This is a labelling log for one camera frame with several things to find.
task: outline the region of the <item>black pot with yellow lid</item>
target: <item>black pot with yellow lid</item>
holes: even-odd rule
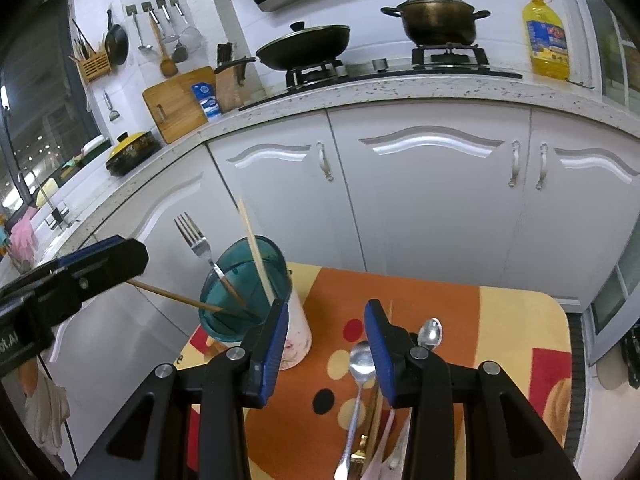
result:
[[[123,133],[109,154],[107,170],[113,176],[123,176],[159,149],[160,143],[151,132]]]

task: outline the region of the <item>gas stove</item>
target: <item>gas stove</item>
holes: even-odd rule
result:
[[[444,52],[441,54],[426,54],[425,51],[429,50]],[[247,110],[259,104],[307,90],[367,79],[417,74],[491,75],[522,79],[521,74],[492,68],[489,65],[484,49],[477,45],[457,43],[419,45],[412,50],[410,62],[396,64],[391,67],[388,66],[386,59],[377,59],[365,65],[350,66],[348,73],[341,60],[331,59],[318,65],[289,70],[285,75],[286,89],[280,93],[247,104],[241,107],[240,110]]]

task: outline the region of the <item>fork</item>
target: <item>fork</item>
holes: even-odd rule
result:
[[[238,302],[242,310],[253,318],[257,317],[253,312],[246,308],[246,301],[242,299],[234,286],[231,285],[231,282],[226,278],[225,273],[222,272],[220,266],[213,261],[213,257],[211,256],[211,246],[207,241],[207,237],[202,234],[202,231],[200,231],[199,227],[196,225],[196,222],[191,219],[186,211],[178,215],[178,218],[175,218],[174,222],[178,231],[180,231],[182,238],[187,242],[187,245],[191,248],[193,253],[197,257],[209,262],[209,265],[213,267],[214,272],[218,275],[218,278],[225,287],[225,290]]]

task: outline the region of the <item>blue and white package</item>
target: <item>blue and white package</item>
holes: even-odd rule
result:
[[[213,93],[213,86],[209,83],[196,83],[191,85],[191,91],[200,103],[207,120],[213,121],[221,114],[220,106]]]

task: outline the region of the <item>table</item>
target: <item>table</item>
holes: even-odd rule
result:
[[[532,403],[556,439],[566,434],[571,397],[571,346],[560,305],[540,292],[453,285],[366,272],[288,263],[311,327],[309,354],[278,375],[263,410],[245,410],[253,480],[333,478],[346,440],[356,395],[348,373],[351,346],[366,338],[364,306],[377,298],[392,323],[418,332],[437,317],[443,340],[436,350],[447,362],[476,368],[499,363]],[[178,368],[208,362],[208,336],[193,333]],[[456,478],[465,477],[462,407],[455,406]],[[364,419],[360,410],[360,420]],[[408,410],[398,410],[387,450],[393,447]],[[199,406],[191,413],[188,465],[197,468]]]

